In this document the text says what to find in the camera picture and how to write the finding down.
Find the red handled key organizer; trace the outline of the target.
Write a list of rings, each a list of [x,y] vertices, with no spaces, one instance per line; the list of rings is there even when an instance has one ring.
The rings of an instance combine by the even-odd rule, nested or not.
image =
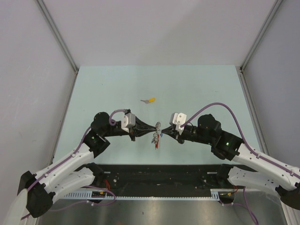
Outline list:
[[[154,132],[153,134],[153,138],[151,140],[151,143],[154,144],[155,146],[155,149],[157,150],[159,148],[159,141],[160,141],[160,138],[162,137],[162,132],[161,132],[161,123],[160,122],[157,122],[155,124],[155,128],[156,128],[156,131]]]

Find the yellow tagged key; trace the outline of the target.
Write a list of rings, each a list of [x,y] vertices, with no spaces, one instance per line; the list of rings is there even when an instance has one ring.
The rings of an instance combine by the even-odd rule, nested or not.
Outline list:
[[[141,102],[144,102],[144,103],[146,103],[146,104],[149,104],[149,103],[155,102],[155,100],[156,100],[156,99],[153,97],[153,98],[150,98],[150,99],[141,100]]]

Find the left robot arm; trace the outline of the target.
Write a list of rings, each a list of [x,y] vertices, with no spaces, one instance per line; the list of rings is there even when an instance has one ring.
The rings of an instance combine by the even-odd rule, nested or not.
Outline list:
[[[93,159],[110,145],[107,137],[128,135],[131,141],[157,129],[138,119],[129,109],[122,109],[121,121],[115,121],[106,112],[94,116],[78,146],[61,160],[46,168],[31,173],[27,171],[20,178],[18,192],[27,190],[26,210],[22,218],[38,218],[45,214],[61,196],[78,188],[103,184],[103,170]]]

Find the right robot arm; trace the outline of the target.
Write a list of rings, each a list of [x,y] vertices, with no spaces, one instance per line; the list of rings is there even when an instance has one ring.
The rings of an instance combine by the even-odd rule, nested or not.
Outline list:
[[[183,144],[185,141],[207,144],[219,159],[251,168],[246,171],[232,165],[222,165],[216,182],[221,188],[244,186],[272,194],[285,205],[300,208],[300,169],[251,149],[246,141],[224,131],[211,114],[200,116],[197,126],[184,125],[187,116],[174,113],[170,126],[162,133]]]

